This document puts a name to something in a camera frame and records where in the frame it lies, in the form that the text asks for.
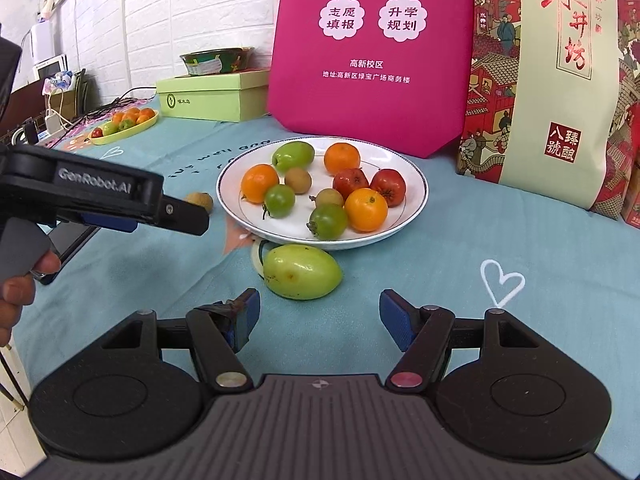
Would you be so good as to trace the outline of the person's left hand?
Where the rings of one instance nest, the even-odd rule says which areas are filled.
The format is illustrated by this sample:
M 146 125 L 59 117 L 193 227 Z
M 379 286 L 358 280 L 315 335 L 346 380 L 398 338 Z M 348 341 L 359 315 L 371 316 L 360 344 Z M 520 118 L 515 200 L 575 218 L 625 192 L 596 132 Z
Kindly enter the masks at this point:
M 61 261 L 53 252 L 47 252 L 32 270 L 41 274 L 53 274 L 60 270 Z M 30 271 L 14 276 L 1 284 L 0 344 L 5 347 L 11 340 L 14 326 L 20 322 L 23 308 L 34 302 L 35 280 Z

